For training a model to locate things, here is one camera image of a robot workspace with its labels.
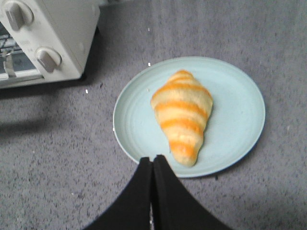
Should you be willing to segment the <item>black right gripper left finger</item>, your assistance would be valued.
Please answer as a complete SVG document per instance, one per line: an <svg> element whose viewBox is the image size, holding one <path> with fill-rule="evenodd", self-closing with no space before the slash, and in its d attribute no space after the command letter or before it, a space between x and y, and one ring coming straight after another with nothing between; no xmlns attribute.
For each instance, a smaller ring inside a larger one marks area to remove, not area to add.
<svg viewBox="0 0 307 230"><path fill-rule="evenodd" d="M102 215L85 229L150 229L152 172L153 165L149 158L141 158L134 175L117 199Z"/></svg>

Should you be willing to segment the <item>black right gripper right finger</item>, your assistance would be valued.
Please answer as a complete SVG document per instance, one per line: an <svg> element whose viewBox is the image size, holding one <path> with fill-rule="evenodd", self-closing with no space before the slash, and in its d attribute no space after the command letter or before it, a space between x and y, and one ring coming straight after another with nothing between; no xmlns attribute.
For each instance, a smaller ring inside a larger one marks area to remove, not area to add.
<svg viewBox="0 0 307 230"><path fill-rule="evenodd" d="M156 230L229 230L207 211L176 177L165 156L153 161L152 199Z"/></svg>

